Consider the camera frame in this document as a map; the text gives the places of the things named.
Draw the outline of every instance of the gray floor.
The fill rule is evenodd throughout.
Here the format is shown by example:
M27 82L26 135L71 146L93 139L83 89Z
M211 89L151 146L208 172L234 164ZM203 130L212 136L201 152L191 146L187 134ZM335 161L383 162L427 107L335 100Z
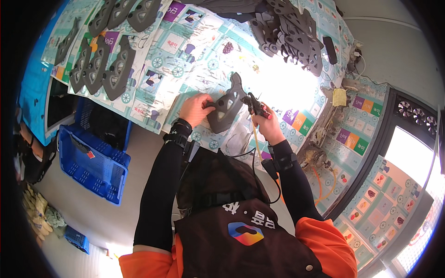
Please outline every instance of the gray floor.
M65 175L58 157L36 188L51 206L60 211L68 225L87 236L92 244L104 248L106 242L132 246L142 192L162 144L161 135L133 125L127 149L131 162L120 206L112 205ZM260 171L257 175L270 199L276 199L278 190L272 179ZM271 207L279 217L279 224L293 234L295 229L283 202L278 201ZM176 219L179 213L176 204L172 212L173 219Z

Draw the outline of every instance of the small blue crate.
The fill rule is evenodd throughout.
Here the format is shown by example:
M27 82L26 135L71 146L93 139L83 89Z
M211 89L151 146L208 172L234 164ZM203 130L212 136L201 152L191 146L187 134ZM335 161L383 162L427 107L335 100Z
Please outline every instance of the small blue crate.
M95 105L99 104L95 103L94 101L86 97L79 98L79 102L77 103L76 118L74 121L80 124L80 126L85 130L88 130L90 128L89 116ZM125 137L125 144L122 150L122 152L124 153L127 151L128 138L130 137L131 128L132 128L132 122L128 121L127 136Z
M65 174L110 203L121 205L131 159L128 154L74 123L60 126L59 159Z
M85 252L89 255L89 241L86 236L82 235L70 226L66 227L65 231L66 240L77 247L80 251Z

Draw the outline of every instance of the yellow sticky note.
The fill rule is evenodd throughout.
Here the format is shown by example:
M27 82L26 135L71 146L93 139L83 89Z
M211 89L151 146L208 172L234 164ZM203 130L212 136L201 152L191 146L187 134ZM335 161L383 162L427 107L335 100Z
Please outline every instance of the yellow sticky note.
M333 106L339 106L339 105L346 106L346 90L345 89L334 89L332 105Z

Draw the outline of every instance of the red tag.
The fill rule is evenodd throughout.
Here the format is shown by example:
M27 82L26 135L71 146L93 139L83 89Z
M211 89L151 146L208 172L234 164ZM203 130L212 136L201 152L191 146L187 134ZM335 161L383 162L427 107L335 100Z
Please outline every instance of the red tag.
M93 154L92 151L87 152L86 155L88 155L88 157L89 157L90 159L91 159L91 158L95 158L95 156L94 156L94 154Z

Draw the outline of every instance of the table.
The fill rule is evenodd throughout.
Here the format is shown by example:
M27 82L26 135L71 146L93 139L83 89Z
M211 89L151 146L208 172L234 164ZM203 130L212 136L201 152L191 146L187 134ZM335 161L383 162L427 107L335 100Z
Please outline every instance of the table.
M309 10L317 24L317 36L330 36L337 50L339 63L336 65L329 64L325 49L322 50L323 72L318 78L298 66L284 63L281 57L266 56L260 51L248 23L223 19L191 4L162 0L155 23L144 32L135 32L126 21L103 32L106 38L112 38L109 44L113 46L121 36L129 36L131 47L137 51L139 58L133 63L134 70L128 78L126 92L114 101L107 98L103 88L90 95L84 87L78 94L159 134L169 132L185 99L198 92L218 99L230 88L231 74L238 72L244 90L253 92L276 111L283 134L297 152L325 107L326 98L321 88L340 87L353 37L337 14L334 1L291 2L301 12L305 8ZM87 23L88 20L73 43L66 64L52 70L55 78L67 82L65 74L78 57L83 37L94 44L95 39L87 32ZM232 44L234 49L224 54L227 44ZM117 53L118 49L114 47L109 64ZM221 148L226 154L237 155L255 147L252 132L250 116L244 106L228 131L212 133L205 119L193 130L191 139L199 141L204 148L214 151ZM263 170L259 156L270 157L261 135L255 166Z

